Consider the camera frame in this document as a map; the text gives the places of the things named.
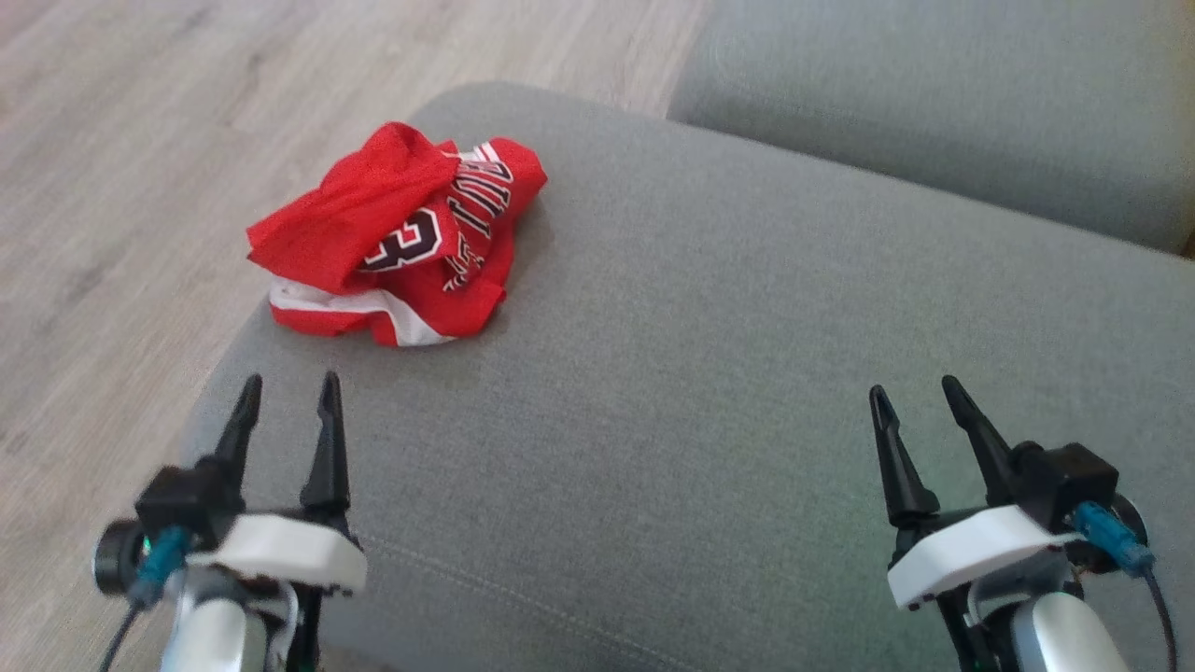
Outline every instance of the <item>red fabric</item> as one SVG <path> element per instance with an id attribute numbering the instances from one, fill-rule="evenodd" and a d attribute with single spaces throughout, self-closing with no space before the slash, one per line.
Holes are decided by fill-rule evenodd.
<path id="1" fill-rule="evenodd" d="M 381 289 L 440 335 L 472 336 L 505 297 L 515 220 L 546 182 L 538 157 L 514 141 L 498 138 L 458 154 L 452 142 L 433 146 L 390 123 L 318 189 L 250 227 L 250 259 L 341 297 Z M 275 318 L 299 331 L 370 328 L 380 343 L 403 340 L 393 334 L 403 323 L 393 311 L 278 304 Z"/>

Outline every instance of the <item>robotic arm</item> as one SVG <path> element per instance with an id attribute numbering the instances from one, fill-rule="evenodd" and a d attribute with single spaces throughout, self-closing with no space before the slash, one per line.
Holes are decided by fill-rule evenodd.
<path id="1" fill-rule="evenodd" d="M 896 550 L 888 582 L 901 609 L 933 603 L 963 672 L 1128 672 L 1103 623 L 1083 601 L 1080 574 L 1144 576 L 1162 615 L 1169 668 L 1173 629 L 1153 576 L 1153 554 L 1119 472 L 1079 444 L 1009 448 L 958 379 L 942 387 L 970 438 L 987 506 L 940 512 L 900 438 L 883 387 L 871 420 Z"/>
<path id="2" fill-rule="evenodd" d="M 299 507 L 250 513 L 241 479 L 257 424 L 262 378 L 246 380 L 210 456 L 163 468 L 136 501 L 136 519 L 108 526 L 93 574 L 129 615 L 100 665 L 106 672 L 134 619 L 164 594 L 176 601 L 161 670 L 311 672 L 325 595 L 364 587 L 366 557 L 349 532 L 348 452 L 341 384 L 329 372 L 323 423 Z"/>

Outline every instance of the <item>blue cable connector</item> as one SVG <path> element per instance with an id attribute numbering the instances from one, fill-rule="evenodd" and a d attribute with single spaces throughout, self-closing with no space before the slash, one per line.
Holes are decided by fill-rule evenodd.
<path id="1" fill-rule="evenodd" d="M 161 599 L 166 580 L 180 569 L 191 546 L 191 533 L 179 526 L 163 530 L 137 568 L 137 580 L 129 588 L 129 606 L 137 611 L 153 609 Z"/>
<path id="2" fill-rule="evenodd" d="M 1153 567 L 1153 551 L 1141 544 L 1119 518 L 1095 502 L 1083 502 L 1074 509 L 1071 526 L 1089 542 L 1113 556 L 1129 576 L 1144 576 Z"/>

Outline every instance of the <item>black cable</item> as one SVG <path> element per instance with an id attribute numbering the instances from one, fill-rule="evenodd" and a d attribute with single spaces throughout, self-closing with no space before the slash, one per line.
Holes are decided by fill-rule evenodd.
<path id="1" fill-rule="evenodd" d="M 1166 599 L 1162 595 L 1162 586 L 1153 575 L 1153 568 L 1146 567 L 1141 576 L 1150 586 L 1153 595 L 1153 604 L 1158 607 L 1158 616 L 1162 617 L 1162 634 L 1166 639 L 1166 658 L 1170 659 L 1170 672 L 1178 672 L 1178 646 L 1175 643 L 1175 624 L 1170 621 L 1170 610 L 1166 609 Z"/>
<path id="2" fill-rule="evenodd" d="M 104 654 L 104 661 L 99 664 L 99 672 L 109 672 L 112 668 L 112 662 L 116 660 L 116 652 L 121 650 L 121 643 L 124 641 L 124 636 L 129 634 L 129 628 L 133 627 L 133 622 L 137 619 L 139 613 L 141 613 L 141 610 L 137 607 L 129 607 L 129 612 L 124 615 L 124 621 L 121 623 L 121 629 L 112 635 L 112 642 L 108 644 L 108 653 Z"/>

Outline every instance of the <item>gray upholstery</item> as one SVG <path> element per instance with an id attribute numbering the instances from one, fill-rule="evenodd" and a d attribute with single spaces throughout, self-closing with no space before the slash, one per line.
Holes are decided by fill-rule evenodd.
<path id="1" fill-rule="evenodd" d="M 246 488 L 293 503 L 341 373 L 370 575 L 327 610 L 330 641 L 404 672 L 951 670 L 938 617 L 888 594 L 866 401 L 884 383 L 926 482 L 976 505 L 950 372 L 1010 441 L 1083 440 L 1121 468 L 1195 646 L 1195 264 L 515 86 L 415 123 L 517 139 L 549 173 L 495 322 L 399 352 L 263 307 L 185 441 L 209 450 L 261 372 Z M 1147 592 L 1091 592 L 1158 670 Z"/>
<path id="2" fill-rule="evenodd" d="M 1178 251 L 1187 0 L 722 0 L 669 117 Z"/>

